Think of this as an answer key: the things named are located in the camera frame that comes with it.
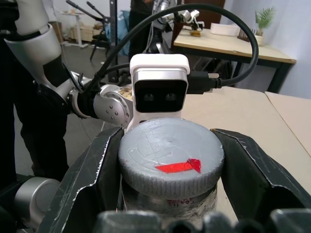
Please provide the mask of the white desk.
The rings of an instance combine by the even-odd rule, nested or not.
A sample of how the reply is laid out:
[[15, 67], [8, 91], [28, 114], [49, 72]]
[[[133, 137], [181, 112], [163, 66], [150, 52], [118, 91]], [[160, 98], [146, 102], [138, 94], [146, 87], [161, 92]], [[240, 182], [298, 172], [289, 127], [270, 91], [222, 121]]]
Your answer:
[[76, 31], [77, 31], [77, 41], [78, 43], [77, 44], [74, 44], [74, 43], [69, 43], [67, 41], [63, 41], [61, 43], [62, 46], [77, 46], [77, 47], [80, 47], [82, 49], [86, 48], [88, 46], [87, 43], [83, 43], [82, 42], [82, 38], [81, 38], [81, 27], [80, 27], [80, 16], [83, 15], [83, 13], [65, 13], [65, 12], [62, 12], [61, 13], [62, 15], [66, 15], [66, 16], [73, 16], [75, 17], [75, 20], [76, 20]]

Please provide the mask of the clear jar with worn label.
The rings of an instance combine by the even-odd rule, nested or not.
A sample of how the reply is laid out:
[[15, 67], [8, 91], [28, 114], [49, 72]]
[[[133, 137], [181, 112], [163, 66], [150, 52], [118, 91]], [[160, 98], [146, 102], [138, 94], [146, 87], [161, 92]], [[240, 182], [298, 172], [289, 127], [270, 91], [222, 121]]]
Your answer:
[[150, 197], [130, 187], [124, 180], [121, 183], [126, 210], [154, 211], [163, 217], [202, 218], [217, 205], [217, 185], [199, 196], [178, 200]]

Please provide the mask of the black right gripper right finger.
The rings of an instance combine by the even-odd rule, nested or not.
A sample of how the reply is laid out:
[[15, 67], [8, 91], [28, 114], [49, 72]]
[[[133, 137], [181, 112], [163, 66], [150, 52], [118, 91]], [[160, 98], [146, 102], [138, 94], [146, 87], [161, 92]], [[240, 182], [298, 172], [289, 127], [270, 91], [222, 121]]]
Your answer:
[[269, 215], [275, 209], [311, 208], [311, 195], [256, 141], [212, 129], [225, 153], [221, 179], [237, 215]]

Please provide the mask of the black folding stand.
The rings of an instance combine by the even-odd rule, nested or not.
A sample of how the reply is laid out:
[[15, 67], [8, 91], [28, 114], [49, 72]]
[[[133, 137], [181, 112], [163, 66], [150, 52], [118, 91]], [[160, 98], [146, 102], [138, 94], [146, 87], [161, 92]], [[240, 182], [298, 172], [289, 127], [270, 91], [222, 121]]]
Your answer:
[[104, 48], [105, 54], [109, 52], [110, 49], [110, 41], [106, 36], [105, 27], [110, 22], [110, 18], [106, 17], [103, 13], [101, 13], [91, 2], [87, 1], [86, 4], [96, 13], [98, 13], [101, 17], [96, 17], [95, 15], [91, 14], [90, 12], [86, 11], [82, 7], [78, 6], [76, 3], [72, 2], [71, 0], [66, 0], [66, 3], [72, 6], [73, 8], [80, 10], [82, 13], [86, 14], [87, 16], [94, 19], [98, 24], [95, 24], [93, 29], [100, 30], [99, 34], [94, 35], [92, 37], [91, 44], [93, 45], [93, 50], [90, 55], [90, 61], [92, 61], [93, 56], [97, 48]]

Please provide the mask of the black metal frame post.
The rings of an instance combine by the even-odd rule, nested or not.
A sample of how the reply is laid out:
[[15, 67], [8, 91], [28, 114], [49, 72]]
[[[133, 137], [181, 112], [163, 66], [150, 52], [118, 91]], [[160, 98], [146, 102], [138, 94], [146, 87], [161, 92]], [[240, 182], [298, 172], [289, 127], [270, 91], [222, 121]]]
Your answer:
[[[117, 36], [117, 0], [110, 1], [110, 46], [111, 50], [115, 48], [118, 43]], [[108, 74], [108, 80], [111, 83], [119, 82], [119, 72], [117, 70]]]

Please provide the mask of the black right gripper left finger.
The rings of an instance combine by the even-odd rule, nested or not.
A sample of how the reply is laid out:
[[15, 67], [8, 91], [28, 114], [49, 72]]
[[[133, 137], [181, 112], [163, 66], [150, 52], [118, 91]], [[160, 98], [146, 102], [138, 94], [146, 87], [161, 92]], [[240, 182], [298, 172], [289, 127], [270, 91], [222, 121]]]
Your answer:
[[97, 215], [115, 211], [121, 172], [123, 129], [100, 132], [66, 172], [38, 233], [92, 233]]

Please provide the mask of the silver round robot body joint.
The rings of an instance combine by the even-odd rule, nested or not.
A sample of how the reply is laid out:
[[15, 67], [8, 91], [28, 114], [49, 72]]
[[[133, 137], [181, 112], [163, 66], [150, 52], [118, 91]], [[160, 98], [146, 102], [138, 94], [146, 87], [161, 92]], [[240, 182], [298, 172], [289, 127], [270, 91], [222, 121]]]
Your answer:
[[58, 180], [42, 177], [30, 178], [21, 185], [15, 195], [14, 206], [25, 226], [38, 229], [59, 186]]

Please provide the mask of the green potted plant, white pot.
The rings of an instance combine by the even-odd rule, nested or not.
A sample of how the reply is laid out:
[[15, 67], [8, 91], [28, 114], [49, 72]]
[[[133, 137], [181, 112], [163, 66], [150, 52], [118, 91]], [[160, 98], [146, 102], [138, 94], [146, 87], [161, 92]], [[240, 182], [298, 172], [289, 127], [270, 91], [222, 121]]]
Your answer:
[[263, 31], [271, 26], [275, 13], [276, 10], [274, 7], [262, 8], [258, 11], [255, 11], [255, 38], [257, 40], [258, 46], [260, 47], [264, 45]]

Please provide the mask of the dark robot torso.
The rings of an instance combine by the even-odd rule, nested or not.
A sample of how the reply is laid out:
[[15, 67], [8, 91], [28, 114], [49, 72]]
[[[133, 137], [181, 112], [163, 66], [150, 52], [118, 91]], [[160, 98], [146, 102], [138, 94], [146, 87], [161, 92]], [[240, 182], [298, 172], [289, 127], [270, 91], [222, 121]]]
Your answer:
[[35, 176], [61, 181], [68, 170], [64, 141], [67, 115], [50, 109], [35, 90], [18, 90], [7, 79], [0, 85], [0, 186], [16, 180], [14, 111]]

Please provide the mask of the light wooden black-framed table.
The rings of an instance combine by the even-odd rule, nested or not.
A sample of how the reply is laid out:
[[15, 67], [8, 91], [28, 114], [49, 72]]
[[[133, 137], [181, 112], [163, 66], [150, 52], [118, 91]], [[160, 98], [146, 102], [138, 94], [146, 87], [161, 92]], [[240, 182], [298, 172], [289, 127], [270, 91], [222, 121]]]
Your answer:
[[[173, 42], [174, 51], [202, 57], [229, 60], [238, 63], [234, 71], [237, 75], [242, 64], [250, 62], [251, 45], [248, 42], [232, 36], [212, 34], [209, 29], [203, 29], [200, 37], [191, 36], [186, 26], [180, 31]], [[296, 60], [270, 46], [259, 47], [257, 65], [276, 69], [267, 91], [278, 93]]]

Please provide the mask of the dark wooden block holder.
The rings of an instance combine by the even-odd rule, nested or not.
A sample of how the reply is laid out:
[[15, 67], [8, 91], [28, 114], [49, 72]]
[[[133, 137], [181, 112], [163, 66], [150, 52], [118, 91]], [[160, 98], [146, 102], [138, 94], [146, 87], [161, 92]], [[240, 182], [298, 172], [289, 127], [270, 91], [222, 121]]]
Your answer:
[[237, 38], [240, 40], [243, 40], [245, 42], [250, 42], [249, 37], [247, 36], [247, 34], [242, 29], [240, 29], [240, 32], [239, 32]]

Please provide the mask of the grey ribbed lid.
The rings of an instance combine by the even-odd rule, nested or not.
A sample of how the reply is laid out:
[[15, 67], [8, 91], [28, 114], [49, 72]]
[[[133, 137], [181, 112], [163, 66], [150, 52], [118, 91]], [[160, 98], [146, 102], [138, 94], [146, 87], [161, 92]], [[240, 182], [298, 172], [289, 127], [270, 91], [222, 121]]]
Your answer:
[[145, 121], [124, 135], [119, 148], [123, 180], [142, 194], [169, 200], [212, 189], [224, 157], [212, 131], [180, 118]]

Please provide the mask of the white flat box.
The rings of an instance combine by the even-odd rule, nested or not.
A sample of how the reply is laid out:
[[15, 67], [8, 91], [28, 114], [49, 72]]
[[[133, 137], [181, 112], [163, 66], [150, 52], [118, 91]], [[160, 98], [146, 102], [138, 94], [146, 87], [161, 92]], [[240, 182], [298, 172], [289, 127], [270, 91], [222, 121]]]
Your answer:
[[218, 23], [211, 23], [210, 33], [215, 35], [233, 36], [237, 37], [240, 32], [240, 27], [233, 25], [225, 25]]

